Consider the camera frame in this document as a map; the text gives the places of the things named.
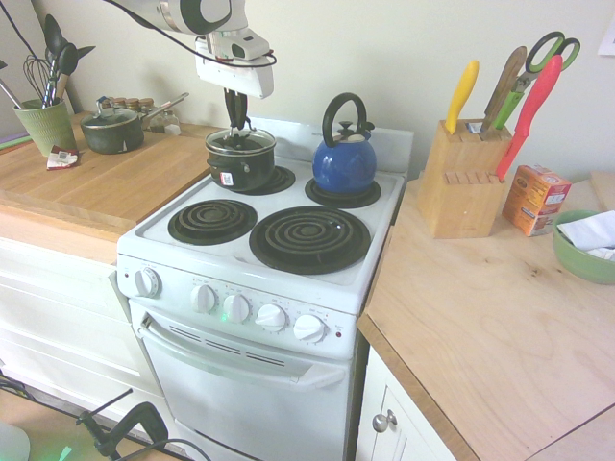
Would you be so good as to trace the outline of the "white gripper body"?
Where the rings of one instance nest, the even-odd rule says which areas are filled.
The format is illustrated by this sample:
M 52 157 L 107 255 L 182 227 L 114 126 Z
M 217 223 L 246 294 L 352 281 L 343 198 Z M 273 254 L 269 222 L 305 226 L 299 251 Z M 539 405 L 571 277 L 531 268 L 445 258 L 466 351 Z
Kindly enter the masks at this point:
M 233 67 L 197 58 L 196 71 L 205 82 L 259 99 L 269 97 L 274 91 L 271 67 Z

